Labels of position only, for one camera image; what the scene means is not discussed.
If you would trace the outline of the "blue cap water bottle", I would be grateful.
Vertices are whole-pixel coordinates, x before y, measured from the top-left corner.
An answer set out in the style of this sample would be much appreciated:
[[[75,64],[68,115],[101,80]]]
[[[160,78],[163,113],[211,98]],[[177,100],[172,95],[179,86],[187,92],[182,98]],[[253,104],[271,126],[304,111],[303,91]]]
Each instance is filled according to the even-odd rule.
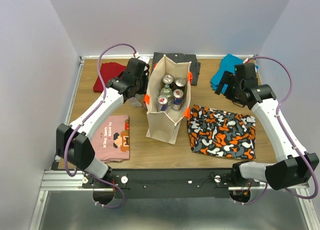
[[[140,100],[140,95],[139,94],[135,94],[133,97],[131,97],[129,99],[129,104],[131,107],[134,108],[141,108],[142,107],[142,103]]]

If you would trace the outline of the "beige canvas tote bag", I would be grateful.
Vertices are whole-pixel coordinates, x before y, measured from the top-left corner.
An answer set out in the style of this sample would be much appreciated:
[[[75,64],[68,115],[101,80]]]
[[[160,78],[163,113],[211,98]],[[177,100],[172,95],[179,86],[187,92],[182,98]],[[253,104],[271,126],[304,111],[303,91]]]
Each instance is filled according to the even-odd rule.
[[[149,81],[144,102],[147,108],[148,131],[146,136],[161,142],[174,145],[183,118],[190,117],[191,82],[193,79],[190,71],[191,62],[175,63],[164,55],[153,69]],[[158,97],[164,86],[163,77],[171,75],[186,80],[186,88],[182,106],[174,110],[171,106],[163,112],[158,110]]]

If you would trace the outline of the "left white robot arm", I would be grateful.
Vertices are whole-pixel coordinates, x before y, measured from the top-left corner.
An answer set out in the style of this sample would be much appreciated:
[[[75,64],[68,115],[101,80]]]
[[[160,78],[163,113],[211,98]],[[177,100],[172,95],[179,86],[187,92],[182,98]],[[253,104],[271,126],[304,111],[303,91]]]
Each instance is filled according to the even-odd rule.
[[[91,144],[93,136],[104,121],[135,94],[147,90],[150,57],[139,56],[129,59],[125,71],[110,79],[98,99],[69,125],[60,124],[56,129],[56,155],[64,160],[65,170],[70,177],[68,163],[76,170],[93,175],[93,181],[101,188],[111,181],[111,168],[95,154]]]

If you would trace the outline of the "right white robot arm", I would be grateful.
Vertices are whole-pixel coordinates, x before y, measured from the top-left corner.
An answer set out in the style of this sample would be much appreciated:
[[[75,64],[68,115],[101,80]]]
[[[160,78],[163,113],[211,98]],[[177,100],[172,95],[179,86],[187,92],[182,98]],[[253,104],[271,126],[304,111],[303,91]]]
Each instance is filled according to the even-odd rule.
[[[254,179],[268,183],[274,190],[307,183],[319,164],[317,154],[307,152],[296,138],[278,107],[272,88],[258,83],[255,64],[238,64],[234,70],[234,73],[223,73],[215,93],[223,93],[232,102],[252,110],[272,144],[277,162],[237,162],[232,166],[230,181],[241,186],[248,179]]]

